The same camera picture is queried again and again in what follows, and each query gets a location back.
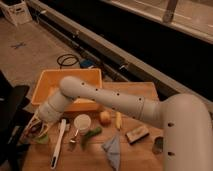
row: yellow fruit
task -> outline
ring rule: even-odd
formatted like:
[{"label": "yellow fruit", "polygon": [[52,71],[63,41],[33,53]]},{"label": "yellow fruit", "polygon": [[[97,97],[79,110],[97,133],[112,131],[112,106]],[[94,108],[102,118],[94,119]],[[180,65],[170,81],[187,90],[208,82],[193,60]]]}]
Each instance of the yellow fruit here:
[{"label": "yellow fruit", "polygon": [[122,114],[120,112],[115,113],[115,127],[120,130],[122,127]]},{"label": "yellow fruit", "polygon": [[104,126],[109,125],[111,123],[111,116],[109,112],[107,111],[101,112],[99,115],[99,120],[101,125],[104,125]]}]

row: table surface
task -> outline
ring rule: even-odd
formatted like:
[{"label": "table surface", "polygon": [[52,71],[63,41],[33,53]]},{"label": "table surface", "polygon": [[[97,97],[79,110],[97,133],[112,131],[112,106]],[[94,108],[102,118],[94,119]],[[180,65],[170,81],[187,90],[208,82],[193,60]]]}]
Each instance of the table surface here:
[{"label": "table surface", "polygon": [[[105,82],[103,87],[106,89],[126,92],[131,94],[143,95],[146,98],[158,100],[158,95],[155,86],[151,82]],[[69,148],[69,139],[74,135],[75,128],[73,126],[73,118],[77,115],[65,114],[70,118],[71,127],[65,133],[61,152],[55,170],[74,170],[74,171],[112,171],[106,153],[101,148],[103,142],[109,140],[116,135],[115,128],[115,112],[109,108],[108,110],[112,116],[112,123],[107,127],[102,127],[102,133],[89,140],[86,149],[82,150],[79,143],[77,143],[73,151]],[[86,112],[92,118],[92,128],[100,125],[98,121],[98,112]],[[120,149],[121,162],[120,171],[129,170],[143,170],[143,171],[161,171],[163,170],[162,154],[155,155],[152,153],[152,146],[154,139],[157,136],[162,136],[162,130],[146,125],[149,129],[150,135],[140,140],[139,142],[129,145],[125,137],[125,133],[137,126],[144,125],[135,119],[122,115],[123,127],[120,131]],[[22,170],[24,171],[38,171],[51,170],[50,162],[52,154],[58,139],[59,130],[58,125],[53,126],[49,131],[50,141],[48,144],[32,144],[26,154]]]}]

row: orange bin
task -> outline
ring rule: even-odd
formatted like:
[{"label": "orange bin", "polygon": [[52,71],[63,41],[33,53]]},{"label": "orange bin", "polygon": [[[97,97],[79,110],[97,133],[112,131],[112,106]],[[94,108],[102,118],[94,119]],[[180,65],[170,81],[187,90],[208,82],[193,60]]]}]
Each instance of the orange bin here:
[{"label": "orange bin", "polygon": [[[63,69],[63,70],[44,70],[37,82],[31,103],[39,106],[58,88],[60,80],[65,76],[75,76],[87,83],[102,88],[102,77],[100,69]],[[100,108],[100,104],[88,99],[76,99],[65,112],[72,111],[95,111]]]}]

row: cloth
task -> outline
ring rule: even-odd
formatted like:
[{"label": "cloth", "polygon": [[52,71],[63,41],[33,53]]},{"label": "cloth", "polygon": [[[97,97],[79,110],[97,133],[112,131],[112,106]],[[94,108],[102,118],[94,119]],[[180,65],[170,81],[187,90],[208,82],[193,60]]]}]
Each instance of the cloth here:
[{"label": "cloth", "polygon": [[110,165],[116,170],[119,170],[120,166],[120,139],[119,134],[116,134],[113,138],[102,144],[102,148],[106,152],[107,159]]}]

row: brush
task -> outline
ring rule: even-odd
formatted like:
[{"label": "brush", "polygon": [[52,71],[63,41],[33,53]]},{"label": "brush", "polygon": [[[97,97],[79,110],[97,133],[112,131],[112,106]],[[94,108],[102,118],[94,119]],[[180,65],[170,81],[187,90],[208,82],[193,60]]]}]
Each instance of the brush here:
[{"label": "brush", "polygon": [[60,153],[60,149],[61,149],[61,140],[62,137],[64,135],[65,131],[69,130],[70,127],[70,122],[68,118],[62,118],[60,124],[60,132],[59,132],[59,137],[58,137],[58,141],[56,143],[55,146],[55,150],[53,153],[53,157],[52,157],[52,161],[51,161],[51,169],[55,169],[57,161],[58,161],[58,157],[59,157],[59,153]]}]

